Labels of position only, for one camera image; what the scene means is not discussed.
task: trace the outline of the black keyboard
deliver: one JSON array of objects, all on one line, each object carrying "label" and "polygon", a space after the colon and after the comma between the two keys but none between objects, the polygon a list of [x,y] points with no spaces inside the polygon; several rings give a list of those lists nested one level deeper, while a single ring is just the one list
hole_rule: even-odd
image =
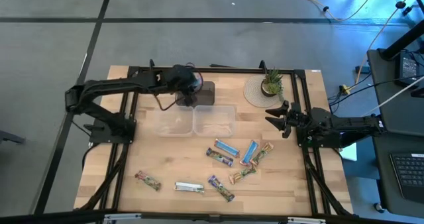
[{"label": "black keyboard", "polygon": [[424,203],[424,154],[391,154],[403,198]]}]

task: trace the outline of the plastic bin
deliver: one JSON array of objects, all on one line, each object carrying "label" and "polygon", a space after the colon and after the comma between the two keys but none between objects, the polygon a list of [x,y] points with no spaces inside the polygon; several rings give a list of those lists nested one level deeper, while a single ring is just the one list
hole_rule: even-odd
[{"label": "plastic bin", "polygon": [[194,109],[194,132],[201,137],[230,137],[235,133],[232,106],[198,105]]},{"label": "plastic bin", "polygon": [[167,111],[155,109],[154,132],[161,137],[192,136],[193,107],[174,105]]}]

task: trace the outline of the wooden tabletop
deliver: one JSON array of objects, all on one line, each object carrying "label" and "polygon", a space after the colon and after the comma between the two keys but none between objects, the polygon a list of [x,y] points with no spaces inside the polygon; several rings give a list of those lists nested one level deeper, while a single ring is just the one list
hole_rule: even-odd
[{"label": "wooden tabletop", "polygon": [[[125,78],[128,66],[111,66],[108,79]],[[258,166],[258,172],[231,185],[229,174],[244,168],[235,159],[232,168],[205,155],[213,147],[214,137],[158,137],[153,132],[153,110],[157,103],[152,95],[139,95],[135,118],[137,120],[134,142],[130,145],[123,186],[119,200],[119,211],[159,213],[221,213],[255,215],[311,215],[305,168],[301,149],[297,146],[295,129],[288,139],[283,139],[265,120],[265,109],[252,106],[243,95],[244,83],[254,74],[203,73],[204,80],[215,82],[215,105],[232,105],[236,110],[236,131],[231,138],[221,139],[237,148],[244,156],[250,141],[262,147],[265,142],[274,145],[273,151]],[[327,94],[319,70],[306,71],[309,97],[312,107],[328,109]],[[293,88],[289,76],[282,78],[284,98],[293,102]],[[302,109],[305,109],[300,81],[297,81]],[[107,95],[101,105],[118,112],[122,95]],[[173,95],[160,95],[162,104],[167,105]],[[102,183],[110,144],[101,144],[87,156],[79,184],[75,207],[85,204]],[[350,197],[338,154],[329,148],[321,148],[321,159],[325,181],[343,207],[352,212]],[[138,181],[134,175],[143,170],[162,183],[156,192]],[[223,185],[235,195],[232,202],[226,200],[207,183],[208,177],[216,175]],[[174,182],[203,184],[205,193],[174,191]],[[107,207],[115,184],[111,185]],[[319,187],[315,184],[317,205],[322,213]]]}]

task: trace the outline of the round woven placemat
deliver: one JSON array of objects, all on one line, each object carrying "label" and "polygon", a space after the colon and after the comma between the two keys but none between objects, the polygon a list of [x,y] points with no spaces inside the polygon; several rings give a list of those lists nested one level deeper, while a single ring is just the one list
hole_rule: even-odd
[{"label": "round woven placemat", "polygon": [[250,104],[256,107],[271,107],[280,100],[278,95],[266,97],[262,94],[260,86],[264,78],[265,75],[252,76],[244,85],[244,97]]}]

